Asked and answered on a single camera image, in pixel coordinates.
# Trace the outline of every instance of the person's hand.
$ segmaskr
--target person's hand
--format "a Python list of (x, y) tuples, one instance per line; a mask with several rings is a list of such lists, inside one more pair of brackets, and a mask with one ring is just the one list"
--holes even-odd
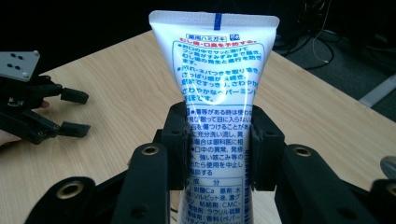
[[(50, 106), (50, 103), (48, 103), (47, 101), (43, 101), (43, 103), (41, 104), (42, 108), (47, 108), (49, 106)], [(11, 142), (16, 142), (19, 140), (21, 140), (21, 139), (18, 136), (15, 136), (12, 133), (8, 133), (3, 130), (0, 130), (0, 146), (7, 145)]]

